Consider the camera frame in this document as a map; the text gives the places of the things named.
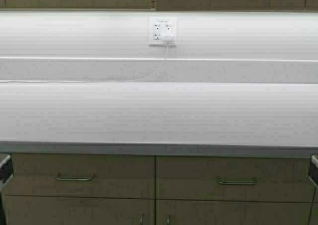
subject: drawer handle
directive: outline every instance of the drawer handle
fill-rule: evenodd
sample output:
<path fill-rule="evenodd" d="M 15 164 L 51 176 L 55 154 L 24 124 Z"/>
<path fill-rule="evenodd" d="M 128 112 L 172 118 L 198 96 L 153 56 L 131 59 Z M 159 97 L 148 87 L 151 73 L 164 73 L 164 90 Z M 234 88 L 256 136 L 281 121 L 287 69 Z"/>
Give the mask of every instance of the drawer handle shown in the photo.
<path fill-rule="evenodd" d="M 140 220 L 139 220 L 139 225 L 143 225 L 144 224 L 144 214 L 140 215 Z"/>
<path fill-rule="evenodd" d="M 95 174 L 93 174 L 92 177 L 61 177 L 61 174 L 58 173 L 58 175 L 55 177 L 57 181 L 91 181 L 93 178 L 95 178 Z"/>
<path fill-rule="evenodd" d="M 257 180 L 255 177 L 252 178 L 252 181 L 222 181 L 217 177 L 217 181 L 221 185 L 256 185 Z"/>
<path fill-rule="evenodd" d="M 170 215 L 168 215 L 168 218 L 167 218 L 167 225 L 171 225 L 171 217 L 170 217 Z"/>

